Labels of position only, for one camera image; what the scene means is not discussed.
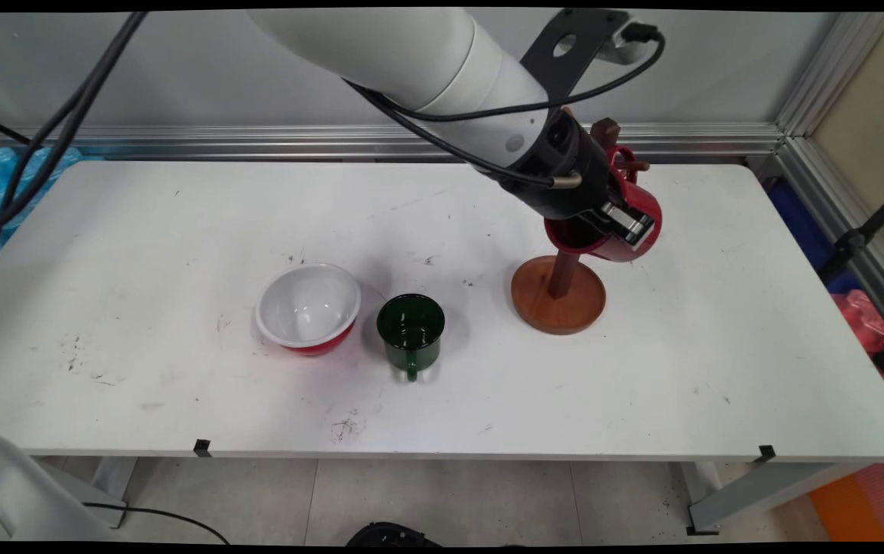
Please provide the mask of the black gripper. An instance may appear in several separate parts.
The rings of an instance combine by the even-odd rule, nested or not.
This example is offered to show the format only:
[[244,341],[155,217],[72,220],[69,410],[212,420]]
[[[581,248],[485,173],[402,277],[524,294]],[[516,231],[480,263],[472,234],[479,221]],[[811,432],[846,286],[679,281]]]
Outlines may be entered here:
[[571,115],[552,115],[542,134],[511,167],[533,178],[580,180],[574,187],[546,187],[500,178],[500,186],[545,219],[564,221],[564,246],[569,249],[598,249],[605,235],[579,214],[602,210],[609,231],[631,250],[648,241],[656,221],[645,212],[620,204],[619,182],[612,175],[605,151]]

